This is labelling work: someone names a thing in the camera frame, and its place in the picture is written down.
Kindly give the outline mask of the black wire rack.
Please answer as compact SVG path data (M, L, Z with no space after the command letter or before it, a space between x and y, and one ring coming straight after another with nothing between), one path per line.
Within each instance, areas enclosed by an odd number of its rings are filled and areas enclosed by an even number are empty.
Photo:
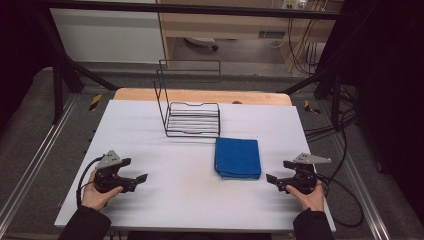
M221 82L220 60L161 59L153 82L158 109L167 137L217 138L219 104L207 100L177 100L175 87Z

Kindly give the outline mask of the black horizontal frame bar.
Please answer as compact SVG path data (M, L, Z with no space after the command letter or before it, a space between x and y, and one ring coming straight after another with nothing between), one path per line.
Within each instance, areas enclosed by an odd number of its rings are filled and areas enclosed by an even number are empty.
M252 16L273 18L297 18L340 20L349 18L349 14L340 12L278 10L264 8L244 8L208 5L177 5L177 4L150 4L127 2L100 2L78 0L37 0L37 3L55 9L148 12L148 13L175 13L175 14L204 14L228 16Z

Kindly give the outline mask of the white chair base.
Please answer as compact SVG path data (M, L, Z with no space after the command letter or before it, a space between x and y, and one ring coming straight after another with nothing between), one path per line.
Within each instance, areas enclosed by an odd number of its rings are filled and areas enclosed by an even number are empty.
M216 42L213 38L192 38L186 37L186 40L192 44L199 46L210 47L213 51L217 51L219 47L216 45Z

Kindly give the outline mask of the white table sheet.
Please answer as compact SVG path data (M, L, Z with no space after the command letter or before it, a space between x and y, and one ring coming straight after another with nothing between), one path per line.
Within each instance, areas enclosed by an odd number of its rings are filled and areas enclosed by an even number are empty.
M168 137L154 101L108 103L84 158L114 150L130 159L124 177L148 176L136 190L110 200L103 212L116 229L153 231L289 231L301 208L265 176L293 176L283 166L309 147L293 106L223 104L221 134L255 139L263 177L223 179L214 170L214 140Z

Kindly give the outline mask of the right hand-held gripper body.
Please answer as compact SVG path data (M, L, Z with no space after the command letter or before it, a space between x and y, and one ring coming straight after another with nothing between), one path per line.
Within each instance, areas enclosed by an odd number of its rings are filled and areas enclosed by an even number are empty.
M284 178L282 184L277 186L279 191L285 191L287 185L294 186L303 194L310 194L317 184L317 173L315 171L315 164L329 164L332 162L330 158L324 158L308 153L301 153L295 157L291 162L296 163L296 168L291 169L295 174L291 178Z

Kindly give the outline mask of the black frame stand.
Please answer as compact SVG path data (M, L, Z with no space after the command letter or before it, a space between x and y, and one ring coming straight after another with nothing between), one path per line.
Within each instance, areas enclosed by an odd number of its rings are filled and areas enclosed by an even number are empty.
M119 87L95 75L93 72L78 64L66 53L56 24L47 7L37 7L34 15L47 37L53 59L53 86L55 114L53 123L56 124L64 114L63 84L71 93L81 93L84 89L80 74L105 87L107 90L118 90Z
M300 83L282 90L282 93L291 95L313 82L318 82L318 87L314 92L314 96L317 100L324 100L329 95L331 95L330 122L336 130L339 130L341 128L341 123L339 122L341 77L342 70L340 68L329 66L323 67L314 75L308 77Z

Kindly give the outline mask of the white power strip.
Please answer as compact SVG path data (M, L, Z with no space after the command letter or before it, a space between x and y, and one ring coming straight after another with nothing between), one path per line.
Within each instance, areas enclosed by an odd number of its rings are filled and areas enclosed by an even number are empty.
M306 7L308 0L282 0L282 9L302 10Z

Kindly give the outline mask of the dark curtain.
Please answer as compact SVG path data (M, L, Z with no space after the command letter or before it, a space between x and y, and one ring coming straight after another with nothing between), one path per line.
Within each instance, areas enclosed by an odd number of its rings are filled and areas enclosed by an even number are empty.
M19 108L34 76L50 65L22 0L0 0L0 132Z
M348 75L379 159L424 221L424 0L379 0Z

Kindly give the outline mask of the blue towel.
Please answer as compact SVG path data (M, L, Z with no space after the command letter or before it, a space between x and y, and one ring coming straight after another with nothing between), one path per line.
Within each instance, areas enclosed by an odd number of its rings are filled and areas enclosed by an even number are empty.
M214 169L222 178L259 179L262 169L258 141L217 138Z

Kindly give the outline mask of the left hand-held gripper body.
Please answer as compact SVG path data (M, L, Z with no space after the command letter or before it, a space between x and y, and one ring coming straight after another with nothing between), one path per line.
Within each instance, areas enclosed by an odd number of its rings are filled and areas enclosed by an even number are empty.
M118 174L122 167L117 169L115 165L121 159L114 150L110 150L96 165L94 185L99 192L106 193L118 186L123 187L122 193L135 191L137 184L132 184L131 178L124 178Z

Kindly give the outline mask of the person's right hand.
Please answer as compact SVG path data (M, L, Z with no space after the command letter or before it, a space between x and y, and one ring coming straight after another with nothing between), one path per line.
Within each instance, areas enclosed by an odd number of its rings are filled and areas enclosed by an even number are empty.
M317 181L314 190L307 195L301 193L291 185L287 185L286 189L300 202L304 210L310 209L311 211L324 211L324 193L323 186L320 181Z

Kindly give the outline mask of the aluminium rail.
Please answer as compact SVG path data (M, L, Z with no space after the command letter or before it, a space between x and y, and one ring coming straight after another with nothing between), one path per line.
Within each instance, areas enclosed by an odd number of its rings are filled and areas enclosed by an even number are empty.
M70 95L63 108L63 115L59 118L57 123L53 124L50 127L46 137L43 139L40 147L37 149L37 152L32 157L25 172L19 179L17 186L14 188L5 205L0 210L0 236L5 234L17 210L23 202L23 199L25 198L29 188L34 182L34 179L38 175L38 172L42 168L52 147L54 146L57 138L62 132L64 125L67 123L67 120L71 115L75 104L79 100L79 98L79 94Z
M379 211L366 187L359 171L357 170L351 155L348 152L347 141L343 139L341 133L334 135L334 143L340 150L344 159L344 168L351 182L351 185L363 207L364 215L368 226L375 240L390 240L390 234L382 220Z

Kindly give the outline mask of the person's left hand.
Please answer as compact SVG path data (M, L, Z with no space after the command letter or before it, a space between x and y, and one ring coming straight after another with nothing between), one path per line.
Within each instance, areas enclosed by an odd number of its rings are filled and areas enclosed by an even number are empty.
M117 196L123 190L123 187L118 186L106 193L101 193L95 188L95 176L96 171L93 170L90 174L89 181L84 188L81 205L100 211L110 199Z

